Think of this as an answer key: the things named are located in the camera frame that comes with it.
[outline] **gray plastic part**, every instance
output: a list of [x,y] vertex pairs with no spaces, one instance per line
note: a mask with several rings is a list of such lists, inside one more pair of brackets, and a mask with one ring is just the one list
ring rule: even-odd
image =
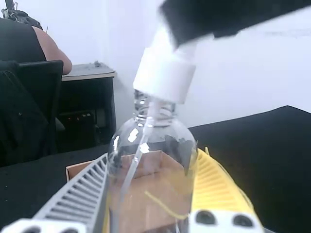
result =
[[36,213],[35,219],[84,223],[88,233],[102,232],[107,193],[107,153],[64,185]]

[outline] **clear plastic bottle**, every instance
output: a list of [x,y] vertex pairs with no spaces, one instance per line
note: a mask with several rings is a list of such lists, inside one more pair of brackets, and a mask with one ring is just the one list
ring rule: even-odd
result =
[[196,160],[196,142],[176,118],[175,104],[135,91],[134,117],[115,133],[108,154],[110,232],[187,232]]

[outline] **white spray cap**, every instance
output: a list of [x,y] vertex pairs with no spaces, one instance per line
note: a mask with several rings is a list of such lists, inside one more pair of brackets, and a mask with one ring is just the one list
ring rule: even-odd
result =
[[162,25],[141,59],[133,87],[150,96],[184,103],[195,65],[196,42],[175,49],[169,30]]

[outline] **black office chair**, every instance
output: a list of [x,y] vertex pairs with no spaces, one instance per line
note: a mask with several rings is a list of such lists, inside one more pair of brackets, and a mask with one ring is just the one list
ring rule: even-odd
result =
[[62,61],[21,63],[17,72],[20,82],[32,95],[49,123],[46,140],[48,154],[57,152],[55,118],[58,111],[63,66]]
[[3,64],[0,84],[8,100],[0,100],[0,139],[6,152],[0,162],[6,166],[56,153],[55,117],[63,62]]

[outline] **brown cardboard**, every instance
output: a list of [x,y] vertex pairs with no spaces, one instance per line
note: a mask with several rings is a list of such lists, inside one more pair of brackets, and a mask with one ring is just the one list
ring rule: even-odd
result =
[[[121,159],[121,178],[110,182],[114,183],[109,187],[111,209],[118,207],[119,191],[133,155]],[[184,168],[162,151],[144,154],[121,208],[119,232],[161,232],[161,228],[175,224],[175,217],[165,210],[166,207],[179,216],[186,216],[190,210],[192,179],[184,174]]]
[[92,161],[87,161],[80,164],[74,164],[66,167],[66,178],[67,182],[75,177],[80,171],[82,171],[87,165],[92,163]]

